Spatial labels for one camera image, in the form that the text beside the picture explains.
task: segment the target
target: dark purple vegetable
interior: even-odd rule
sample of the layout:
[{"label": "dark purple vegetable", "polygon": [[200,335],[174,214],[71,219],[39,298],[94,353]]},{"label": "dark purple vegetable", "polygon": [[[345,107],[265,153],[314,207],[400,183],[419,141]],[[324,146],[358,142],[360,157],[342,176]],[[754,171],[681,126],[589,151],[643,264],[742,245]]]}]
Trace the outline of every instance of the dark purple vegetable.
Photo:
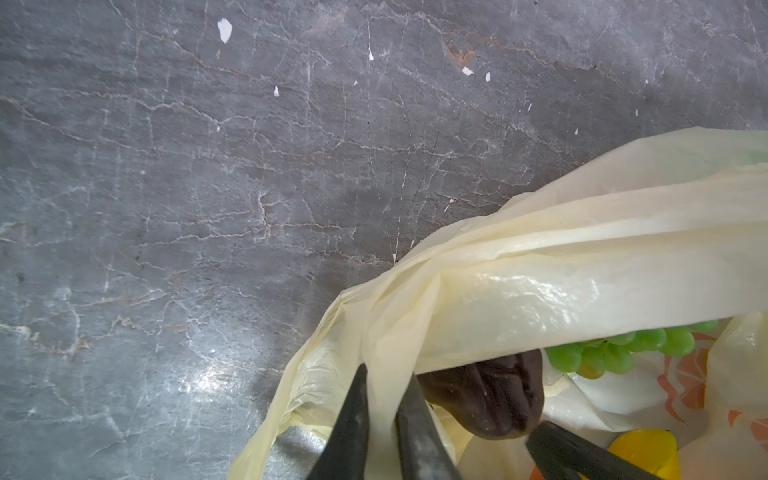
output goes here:
[{"label": "dark purple vegetable", "polygon": [[488,440],[532,432],[544,407],[541,350],[517,353],[417,377],[427,401]]}]

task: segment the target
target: paint chip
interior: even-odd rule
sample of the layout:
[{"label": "paint chip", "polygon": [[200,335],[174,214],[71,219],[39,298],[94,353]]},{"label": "paint chip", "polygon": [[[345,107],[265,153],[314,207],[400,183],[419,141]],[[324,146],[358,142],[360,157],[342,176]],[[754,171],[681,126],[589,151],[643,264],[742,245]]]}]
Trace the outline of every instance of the paint chip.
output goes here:
[{"label": "paint chip", "polygon": [[227,43],[232,35],[232,24],[226,18],[222,18],[216,25],[219,26],[219,38],[222,42]]}]

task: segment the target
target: gray marble surface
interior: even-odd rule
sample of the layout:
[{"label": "gray marble surface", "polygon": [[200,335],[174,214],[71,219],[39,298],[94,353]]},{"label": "gray marble surface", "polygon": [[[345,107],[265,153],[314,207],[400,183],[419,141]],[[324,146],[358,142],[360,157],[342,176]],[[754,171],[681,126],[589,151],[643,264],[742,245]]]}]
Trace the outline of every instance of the gray marble surface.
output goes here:
[{"label": "gray marble surface", "polygon": [[[635,138],[768,127],[760,0],[0,11],[3,479],[223,478],[414,242]],[[320,448],[291,432],[267,478]]]}]

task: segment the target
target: translucent plastic bag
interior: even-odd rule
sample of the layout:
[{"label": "translucent plastic bag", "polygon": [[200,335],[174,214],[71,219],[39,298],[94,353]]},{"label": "translucent plastic bag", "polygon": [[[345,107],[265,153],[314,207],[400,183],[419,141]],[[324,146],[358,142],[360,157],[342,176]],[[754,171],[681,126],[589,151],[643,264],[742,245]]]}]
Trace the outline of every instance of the translucent plastic bag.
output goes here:
[{"label": "translucent plastic bag", "polygon": [[[369,369],[366,477],[399,478],[392,422],[412,372],[768,311],[767,162],[766,132],[673,132],[434,232],[333,302],[286,367],[229,479],[261,478],[276,435],[289,426],[327,437],[361,362]],[[672,365],[660,353],[644,354],[625,376],[581,381],[550,371],[545,415],[598,442],[614,435],[602,432],[679,422],[683,478],[722,478],[692,474],[691,465],[738,436],[763,454],[742,461],[755,469],[741,478],[758,478],[749,472],[768,472],[768,452],[747,434],[768,417],[766,328],[759,313],[741,316],[716,343],[708,340],[713,387],[696,422],[674,410],[675,398],[683,421],[666,409],[671,390],[658,379]],[[440,409],[435,416],[466,480],[530,475],[520,440],[482,442]],[[494,459],[498,472],[480,475],[480,458]]]}]

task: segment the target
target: yellow fruit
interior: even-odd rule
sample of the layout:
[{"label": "yellow fruit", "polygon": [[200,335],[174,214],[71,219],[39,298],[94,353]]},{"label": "yellow fruit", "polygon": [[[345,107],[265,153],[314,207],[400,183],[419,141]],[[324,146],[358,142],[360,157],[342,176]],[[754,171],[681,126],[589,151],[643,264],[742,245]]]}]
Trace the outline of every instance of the yellow fruit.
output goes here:
[{"label": "yellow fruit", "polygon": [[677,440],[666,430],[633,430],[619,435],[608,451],[663,480],[680,480]]}]

